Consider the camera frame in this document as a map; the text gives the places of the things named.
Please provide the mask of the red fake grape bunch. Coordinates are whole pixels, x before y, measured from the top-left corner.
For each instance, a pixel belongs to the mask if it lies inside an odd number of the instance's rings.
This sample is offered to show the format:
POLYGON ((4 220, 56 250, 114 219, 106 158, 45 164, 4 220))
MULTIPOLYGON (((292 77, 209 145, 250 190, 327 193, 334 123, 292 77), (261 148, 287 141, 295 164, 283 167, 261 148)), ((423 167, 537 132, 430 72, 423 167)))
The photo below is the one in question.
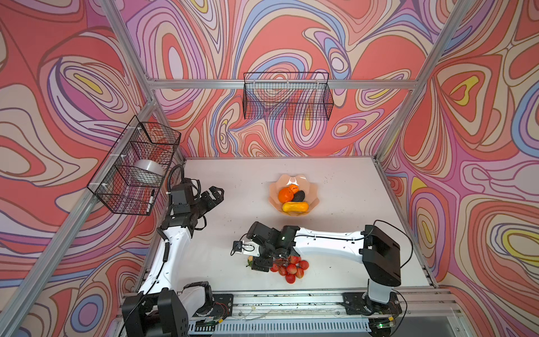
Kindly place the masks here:
POLYGON ((310 268, 310 263, 299 256, 275 259, 270 272, 276 272, 285 278, 288 284, 294 284, 298 279, 305 276, 305 271, 310 268))

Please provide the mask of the yellow fake banana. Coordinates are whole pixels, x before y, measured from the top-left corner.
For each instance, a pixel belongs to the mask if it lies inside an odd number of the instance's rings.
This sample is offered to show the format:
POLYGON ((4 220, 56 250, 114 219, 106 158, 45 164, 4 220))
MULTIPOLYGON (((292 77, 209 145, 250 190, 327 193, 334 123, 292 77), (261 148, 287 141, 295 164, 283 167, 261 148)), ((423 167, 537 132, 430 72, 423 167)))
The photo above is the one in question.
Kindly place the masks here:
POLYGON ((285 213, 307 213, 309 210, 307 202, 286 202, 282 205, 282 211, 285 213))

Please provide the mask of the large orange fake tangerine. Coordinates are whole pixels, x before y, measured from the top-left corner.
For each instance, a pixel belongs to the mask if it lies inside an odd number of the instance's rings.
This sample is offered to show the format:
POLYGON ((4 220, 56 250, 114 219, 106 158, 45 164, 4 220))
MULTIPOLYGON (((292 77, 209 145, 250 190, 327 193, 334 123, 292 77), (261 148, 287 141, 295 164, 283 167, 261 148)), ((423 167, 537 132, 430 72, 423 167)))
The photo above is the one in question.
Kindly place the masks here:
POLYGON ((294 192, 291 188, 285 187, 278 192, 278 200, 280 203, 285 204, 291 202, 294 198, 294 192))

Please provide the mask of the dark fake avocado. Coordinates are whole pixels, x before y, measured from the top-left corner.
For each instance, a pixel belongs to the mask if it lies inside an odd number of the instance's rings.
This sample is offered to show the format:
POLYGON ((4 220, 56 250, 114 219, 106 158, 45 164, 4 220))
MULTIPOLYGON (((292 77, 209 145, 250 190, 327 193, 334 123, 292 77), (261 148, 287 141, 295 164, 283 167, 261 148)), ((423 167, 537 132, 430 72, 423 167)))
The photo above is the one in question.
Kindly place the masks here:
POLYGON ((294 194, 292 202, 304 202, 305 200, 305 192, 302 190, 299 190, 296 194, 294 194))

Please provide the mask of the small orange fake fruit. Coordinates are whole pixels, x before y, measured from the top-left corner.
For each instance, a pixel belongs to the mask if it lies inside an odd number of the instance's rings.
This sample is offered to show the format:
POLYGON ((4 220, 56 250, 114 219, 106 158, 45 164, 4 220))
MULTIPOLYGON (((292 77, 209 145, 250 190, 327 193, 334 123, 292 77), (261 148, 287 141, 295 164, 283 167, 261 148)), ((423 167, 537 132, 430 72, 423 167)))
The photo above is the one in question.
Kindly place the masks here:
POLYGON ((288 188, 293 192, 293 194, 296 194, 300 190, 299 186, 296 184, 290 184, 288 185, 288 188))

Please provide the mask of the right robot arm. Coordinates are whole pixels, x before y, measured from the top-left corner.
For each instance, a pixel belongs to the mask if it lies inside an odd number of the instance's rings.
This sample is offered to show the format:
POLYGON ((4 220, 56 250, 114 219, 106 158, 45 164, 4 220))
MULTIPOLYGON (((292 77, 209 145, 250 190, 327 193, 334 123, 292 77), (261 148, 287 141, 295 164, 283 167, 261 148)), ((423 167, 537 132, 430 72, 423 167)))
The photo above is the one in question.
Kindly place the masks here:
POLYGON ((363 231, 330 233, 285 226, 281 230, 255 222, 249 231, 232 244, 231 255, 253 258, 251 269, 268 272, 278 262, 308 255, 327 255, 360 263, 369 276, 367 290, 345 304, 354 315, 399 315, 393 296, 401 285, 400 245, 375 225, 363 231))

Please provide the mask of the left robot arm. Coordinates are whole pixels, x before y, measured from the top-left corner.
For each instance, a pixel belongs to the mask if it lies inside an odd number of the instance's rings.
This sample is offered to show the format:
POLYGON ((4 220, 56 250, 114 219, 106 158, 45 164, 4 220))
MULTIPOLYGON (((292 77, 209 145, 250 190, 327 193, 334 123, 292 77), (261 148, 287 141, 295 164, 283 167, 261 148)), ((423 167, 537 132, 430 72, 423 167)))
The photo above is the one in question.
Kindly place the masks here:
POLYGON ((122 304, 127 336, 186 336, 189 319, 215 306, 208 282, 188 284, 181 292, 174 283, 199 222, 206 223, 206 214, 224 200, 225 192, 215 186, 202 191, 198 180, 188 178, 167 189, 168 207, 156 229, 161 241, 150 272, 138 293, 122 304))

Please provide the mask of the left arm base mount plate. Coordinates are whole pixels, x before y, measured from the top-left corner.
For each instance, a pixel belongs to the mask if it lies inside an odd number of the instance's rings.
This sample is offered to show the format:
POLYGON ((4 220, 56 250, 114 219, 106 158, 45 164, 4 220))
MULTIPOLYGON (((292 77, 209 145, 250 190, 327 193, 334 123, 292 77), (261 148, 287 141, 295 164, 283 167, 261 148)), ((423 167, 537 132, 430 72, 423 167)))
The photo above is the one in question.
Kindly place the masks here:
POLYGON ((204 320, 221 320, 232 316, 234 295, 231 293, 221 293, 213 295, 211 307, 203 307, 196 311, 194 318, 204 320))

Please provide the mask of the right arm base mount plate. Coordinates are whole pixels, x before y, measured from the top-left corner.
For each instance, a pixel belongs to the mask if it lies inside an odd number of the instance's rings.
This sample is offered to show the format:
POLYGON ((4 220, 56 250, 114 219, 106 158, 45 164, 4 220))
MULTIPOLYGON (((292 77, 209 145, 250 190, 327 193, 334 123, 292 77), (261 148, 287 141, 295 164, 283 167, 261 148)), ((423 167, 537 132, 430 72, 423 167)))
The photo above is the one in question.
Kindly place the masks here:
POLYGON ((344 307, 347 315, 385 315, 397 317, 403 312, 400 301, 394 291, 390 292, 390 300, 386 304, 372 301, 366 292, 343 293, 342 302, 339 305, 344 307))

